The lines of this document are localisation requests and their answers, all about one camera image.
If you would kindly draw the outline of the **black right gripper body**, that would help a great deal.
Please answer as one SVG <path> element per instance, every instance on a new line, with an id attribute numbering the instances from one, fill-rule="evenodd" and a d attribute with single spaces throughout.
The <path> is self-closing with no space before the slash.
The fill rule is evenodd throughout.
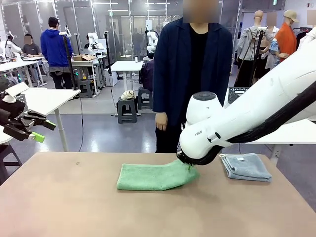
<path id="1" fill-rule="evenodd" d="M 178 143 L 177 145 L 176 156 L 182 163 L 188 164 L 188 165 L 191 164 L 190 158 L 182 151 L 180 143 Z"/>

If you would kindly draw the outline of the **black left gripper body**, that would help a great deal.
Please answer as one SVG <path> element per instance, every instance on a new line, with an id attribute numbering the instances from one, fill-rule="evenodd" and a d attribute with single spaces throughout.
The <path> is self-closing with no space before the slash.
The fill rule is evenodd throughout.
<path id="1" fill-rule="evenodd" d="M 3 127 L 9 126 L 12 128 L 23 130 L 32 125 L 32 120 L 25 119 L 24 116 L 19 116 L 17 118 L 14 118 L 10 112 L 1 109 L 0 110 L 0 125 Z"/>

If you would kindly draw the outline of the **person's right hand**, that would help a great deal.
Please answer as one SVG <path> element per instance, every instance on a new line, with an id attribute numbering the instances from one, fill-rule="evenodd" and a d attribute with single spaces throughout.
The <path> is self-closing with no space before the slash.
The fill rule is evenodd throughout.
<path id="1" fill-rule="evenodd" d="M 155 117 L 156 128 L 161 131 L 166 131 L 168 118 L 166 113 L 156 113 Z"/>

